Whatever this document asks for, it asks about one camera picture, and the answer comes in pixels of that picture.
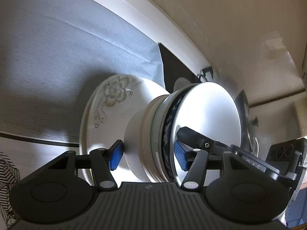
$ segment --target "dish stack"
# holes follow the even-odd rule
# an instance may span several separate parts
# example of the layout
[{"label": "dish stack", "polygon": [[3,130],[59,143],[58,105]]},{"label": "dish stack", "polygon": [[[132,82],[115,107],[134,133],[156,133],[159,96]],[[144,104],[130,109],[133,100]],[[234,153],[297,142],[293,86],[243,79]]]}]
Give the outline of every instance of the dish stack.
[{"label": "dish stack", "polygon": [[[216,83],[190,84],[169,94],[156,83],[115,75],[90,97],[81,122],[80,153],[124,141],[124,156],[113,171],[116,182],[177,182],[186,176],[174,156],[179,128],[187,126],[224,144],[240,146],[238,111]],[[84,176],[93,183],[91,173]]]}]

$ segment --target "hole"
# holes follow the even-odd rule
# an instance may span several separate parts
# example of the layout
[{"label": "hole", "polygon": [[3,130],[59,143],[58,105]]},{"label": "hole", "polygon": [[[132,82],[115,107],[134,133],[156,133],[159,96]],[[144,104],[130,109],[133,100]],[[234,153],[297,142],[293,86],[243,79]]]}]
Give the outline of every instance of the hole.
[{"label": "hole", "polygon": [[276,149],[273,148],[270,152],[270,158],[272,158],[275,155]]},{"label": "hole", "polygon": [[229,160],[230,160],[231,168],[233,170],[249,170],[248,167],[246,167],[243,163],[239,162],[237,159],[230,157]]},{"label": "hole", "polygon": [[51,167],[49,167],[49,169],[50,170],[64,170],[66,169],[67,162],[68,162],[68,156],[65,156],[59,161],[57,161],[55,164],[53,164]]},{"label": "hole", "polygon": [[292,154],[292,151],[293,151],[293,145],[291,144],[290,146],[288,146],[286,150],[286,156],[290,156]]},{"label": "hole", "polygon": [[276,158],[281,158],[284,152],[285,152],[285,147],[280,146],[276,152]]}]

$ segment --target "black stripe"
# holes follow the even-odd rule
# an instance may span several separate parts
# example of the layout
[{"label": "black stripe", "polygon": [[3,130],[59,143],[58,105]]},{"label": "black stripe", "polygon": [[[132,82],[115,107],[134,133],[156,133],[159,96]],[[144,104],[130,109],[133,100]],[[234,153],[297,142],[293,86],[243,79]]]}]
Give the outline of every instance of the black stripe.
[{"label": "black stripe", "polygon": [[0,171],[0,177],[1,178],[8,178],[9,176],[13,176],[11,173],[10,173],[10,171],[7,171],[7,172],[1,172]]},{"label": "black stripe", "polygon": [[56,145],[56,146],[63,146],[63,147],[79,148],[79,144],[39,140],[39,139],[28,138],[28,137],[14,136],[14,135],[2,133],[2,132],[0,132],[0,137],[23,141],[23,142],[35,143],[35,144],[46,144],[46,145]]},{"label": "black stripe", "polygon": [[306,90],[305,90],[305,88],[304,88],[304,89],[302,89],[302,90],[299,90],[299,91],[296,91],[296,92],[293,92],[293,93],[284,94],[284,95],[281,95],[281,96],[279,96],[279,97],[275,97],[275,98],[268,99],[268,100],[265,100],[265,101],[253,103],[253,104],[250,104],[249,108],[253,108],[253,107],[256,107],[256,106],[260,106],[260,105],[263,105],[263,104],[266,104],[266,103],[271,103],[271,102],[274,102],[274,101],[277,101],[277,100],[280,100],[280,99],[283,99],[283,98],[291,97],[291,96],[293,96],[293,95],[297,95],[297,94],[303,93],[303,92],[305,92],[305,91],[306,91]]},{"label": "black stripe", "polygon": [[5,182],[5,183],[12,183],[12,179],[17,181],[17,179],[15,177],[13,177],[12,175],[10,175],[10,176],[1,176],[0,177],[0,180],[1,181],[4,180],[3,182]]}]

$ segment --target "gray cloth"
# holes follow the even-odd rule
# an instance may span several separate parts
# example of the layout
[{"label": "gray cloth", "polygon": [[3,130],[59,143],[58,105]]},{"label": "gray cloth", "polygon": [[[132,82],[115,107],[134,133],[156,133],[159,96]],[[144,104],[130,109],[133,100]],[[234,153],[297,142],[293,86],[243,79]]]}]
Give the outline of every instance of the gray cloth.
[{"label": "gray cloth", "polygon": [[115,73],[164,86],[158,45],[93,0],[0,0],[0,131],[77,143],[86,102]]}]

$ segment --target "white wall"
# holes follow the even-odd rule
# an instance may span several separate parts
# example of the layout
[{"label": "white wall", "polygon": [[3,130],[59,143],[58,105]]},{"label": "white wall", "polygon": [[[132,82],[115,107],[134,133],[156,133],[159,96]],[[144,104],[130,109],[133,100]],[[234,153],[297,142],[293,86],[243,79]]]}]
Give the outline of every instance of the white wall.
[{"label": "white wall", "polygon": [[306,49],[307,0],[152,1],[192,40],[233,97],[244,89],[256,103],[303,88],[296,66],[302,67]]},{"label": "white wall", "polygon": [[251,116],[257,116],[260,124],[254,128],[259,158],[266,159],[272,144],[303,137],[294,102],[304,97],[307,97],[305,92],[250,109]]}]

